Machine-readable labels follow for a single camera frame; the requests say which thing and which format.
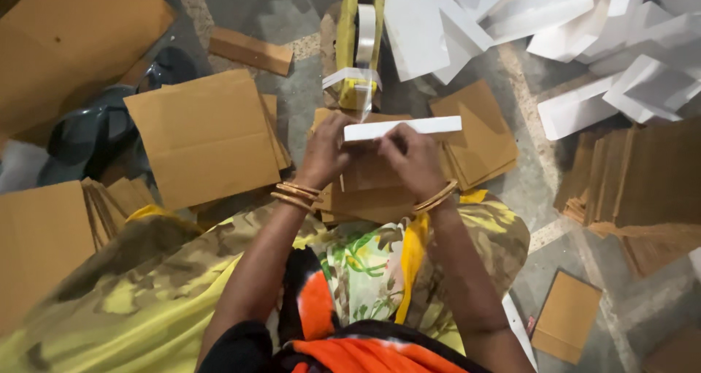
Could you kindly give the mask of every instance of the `floor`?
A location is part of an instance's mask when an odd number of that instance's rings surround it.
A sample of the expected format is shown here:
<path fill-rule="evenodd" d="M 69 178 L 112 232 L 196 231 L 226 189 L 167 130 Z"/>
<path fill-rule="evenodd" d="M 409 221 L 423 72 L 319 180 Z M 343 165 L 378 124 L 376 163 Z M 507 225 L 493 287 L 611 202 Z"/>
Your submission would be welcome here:
<path fill-rule="evenodd" d="M 206 53 L 216 24 L 295 51 L 287 77 L 252 70 L 258 89 L 278 95 L 278 134 L 295 162 L 303 156 L 305 131 L 322 105 L 319 23 L 339 0 L 167 0 L 180 17 L 154 47 L 175 45 L 195 59 L 207 75 L 237 68 Z M 514 132 L 521 151 L 517 169 L 483 186 L 508 204 L 531 231 L 529 258 L 511 291 L 521 318 L 537 318 L 557 270 L 603 289 L 600 311 L 577 366 L 536 351 L 539 371 L 639 372 L 640 360 L 666 335 L 689 323 L 701 323 L 701 285 L 687 257 L 652 277 L 634 281 L 616 239 L 599 237 L 561 217 L 552 208 L 563 170 L 572 160 L 576 137 L 545 139 L 536 105 L 594 78 L 582 64 L 561 64 L 524 50 L 526 40 L 489 49 L 471 60 L 448 86 L 431 76 L 399 83 L 391 54 L 383 57 L 383 113 L 430 115 L 427 100 L 485 79 Z M 614 117 L 607 122 L 624 123 Z M 238 199 L 231 209 L 241 206 Z"/>

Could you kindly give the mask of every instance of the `woman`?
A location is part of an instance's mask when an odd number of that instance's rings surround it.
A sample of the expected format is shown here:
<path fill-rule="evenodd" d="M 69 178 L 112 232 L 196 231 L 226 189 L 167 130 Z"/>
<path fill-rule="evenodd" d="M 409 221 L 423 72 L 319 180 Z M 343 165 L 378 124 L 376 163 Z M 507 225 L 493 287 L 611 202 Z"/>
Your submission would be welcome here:
<path fill-rule="evenodd" d="M 297 201 L 280 200 L 238 262 L 207 325 L 197 370 L 533 371 L 510 330 L 500 295 L 471 243 L 456 203 L 435 200 L 448 185 L 436 144 L 406 124 L 378 139 L 377 149 L 416 202 L 435 203 L 428 210 L 434 240 L 429 250 L 443 270 L 445 300 L 467 357 L 388 321 L 358 320 L 341 327 L 316 254 L 309 249 L 293 251 L 291 246 L 308 214 L 299 199 L 311 205 L 315 198 L 304 191 L 323 189 L 351 161 L 349 152 L 338 146 L 350 122 L 334 114 L 317 128 L 303 166 L 290 184 L 302 192 L 295 195 Z M 285 345 L 272 355 L 273 342 L 265 323 L 281 288 L 285 295 L 278 335 Z"/>

